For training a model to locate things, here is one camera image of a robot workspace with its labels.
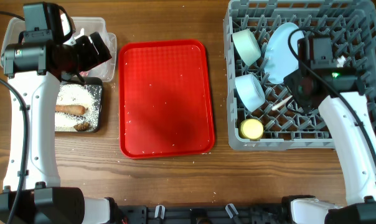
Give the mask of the white plastic spoon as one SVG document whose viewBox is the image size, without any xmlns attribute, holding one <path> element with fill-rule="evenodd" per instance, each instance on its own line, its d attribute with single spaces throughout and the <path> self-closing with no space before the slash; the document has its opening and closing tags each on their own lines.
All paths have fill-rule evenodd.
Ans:
<svg viewBox="0 0 376 224">
<path fill-rule="evenodd" d="M 275 104 L 275 105 L 271 108 L 271 110 L 272 110 L 272 111 L 276 111 L 276 110 L 279 109 L 280 107 L 282 107 L 282 106 L 284 106 L 285 104 L 287 104 L 287 103 L 290 101 L 290 99 L 292 99 L 292 96 L 289 96 L 289 97 L 287 97 L 286 99 L 284 99 L 284 100 L 280 101 L 279 103 Z"/>
</svg>

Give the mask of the large light blue plate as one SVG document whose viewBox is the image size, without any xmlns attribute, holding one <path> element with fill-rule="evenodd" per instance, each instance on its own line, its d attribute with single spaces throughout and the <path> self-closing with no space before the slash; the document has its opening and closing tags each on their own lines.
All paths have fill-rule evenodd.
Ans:
<svg viewBox="0 0 376 224">
<path fill-rule="evenodd" d="M 288 47 L 288 37 L 298 26 L 287 22 L 279 26 L 268 42 L 265 58 L 267 63 L 264 72 L 268 73 L 268 81 L 272 84 L 281 84 L 284 78 L 299 67 L 298 60 L 294 57 Z"/>
</svg>

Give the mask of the small light blue bowl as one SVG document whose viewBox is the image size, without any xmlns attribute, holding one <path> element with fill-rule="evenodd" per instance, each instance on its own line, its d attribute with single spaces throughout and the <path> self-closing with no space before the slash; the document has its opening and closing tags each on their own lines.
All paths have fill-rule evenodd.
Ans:
<svg viewBox="0 0 376 224">
<path fill-rule="evenodd" d="M 265 103 L 265 93 L 259 80 L 254 75 L 248 74 L 237 77 L 235 88 L 249 112 L 254 112 Z"/>
</svg>

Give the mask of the brown carrot-shaped root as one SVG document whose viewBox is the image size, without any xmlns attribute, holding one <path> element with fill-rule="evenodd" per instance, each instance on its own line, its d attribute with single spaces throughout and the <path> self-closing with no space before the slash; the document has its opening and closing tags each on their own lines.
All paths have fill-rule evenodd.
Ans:
<svg viewBox="0 0 376 224">
<path fill-rule="evenodd" d="M 86 113 L 86 108 L 81 105 L 56 105 L 56 112 L 67 113 L 75 116 L 82 116 Z"/>
</svg>

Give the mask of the yellow plastic cup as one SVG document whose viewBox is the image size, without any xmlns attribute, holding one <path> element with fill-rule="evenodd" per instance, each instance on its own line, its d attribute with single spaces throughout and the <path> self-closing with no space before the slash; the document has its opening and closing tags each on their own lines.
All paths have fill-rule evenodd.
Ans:
<svg viewBox="0 0 376 224">
<path fill-rule="evenodd" d="M 257 119 L 246 119 L 242 121 L 239 132 L 242 138 L 258 140 L 264 133 L 264 127 Z"/>
</svg>

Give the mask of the brown food scrap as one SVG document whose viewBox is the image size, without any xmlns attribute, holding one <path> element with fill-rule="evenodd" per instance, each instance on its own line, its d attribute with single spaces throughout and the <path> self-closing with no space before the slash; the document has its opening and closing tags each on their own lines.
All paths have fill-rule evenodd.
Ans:
<svg viewBox="0 0 376 224">
<path fill-rule="evenodd" d="M 88 129 L 90 129 L 90 123 L 84 121 L 82 123 L 76 124 L 73 128 L 76 131 L 87 131 Z"/>
</svg>

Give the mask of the green bowl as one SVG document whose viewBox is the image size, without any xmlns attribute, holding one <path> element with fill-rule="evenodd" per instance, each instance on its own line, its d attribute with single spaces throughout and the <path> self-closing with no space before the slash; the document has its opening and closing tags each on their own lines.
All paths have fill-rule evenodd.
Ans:
<svg viewBox="0 0 376 224">
<path fill-rule="evenodd" d="M 232 40 L 237 53 L 246 65 L 253 65 L 261 57 L 260 47 L 250 29 L 233 33 Z"/>
</svg>

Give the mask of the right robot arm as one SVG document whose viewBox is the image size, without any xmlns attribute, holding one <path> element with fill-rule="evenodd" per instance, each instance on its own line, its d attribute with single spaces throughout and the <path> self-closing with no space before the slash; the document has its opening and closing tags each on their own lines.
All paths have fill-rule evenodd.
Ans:
<svg viewBox="0 0 376 224">
<path fill-rule="evenodd" d="M 376 135 L 359 71 L 339 67 L 331 39 L 313 33 L 287 41 L 298 69 L 284 84 L 304 113 L 318 110 L 336 148 L 344 175 L 347 206 L 337 208 L 316 198 L 289 202 L 295 223 L 376 223 Z"/>
</svg>

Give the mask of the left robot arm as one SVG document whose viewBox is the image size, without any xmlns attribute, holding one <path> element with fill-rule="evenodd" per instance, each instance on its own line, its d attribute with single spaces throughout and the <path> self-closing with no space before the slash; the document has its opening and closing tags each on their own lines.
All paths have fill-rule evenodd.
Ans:
<svg viewBox="0 0 376 224">
<path fill-rule="evenodd" d="M 82 72 L 108 61 L 100 34 L 70 42 L 74 23 L 55 3 L 23 7 L 25 30 L 1 57 L 0 83 L 11 96 L 11 148 L 3 190 L 3 223 L 121 223 L 123 212 L 109 197 L 89 198 L 62 187 L 55 158 L 55 108 L 60 84 L 82 84 Z"/>
</svg>

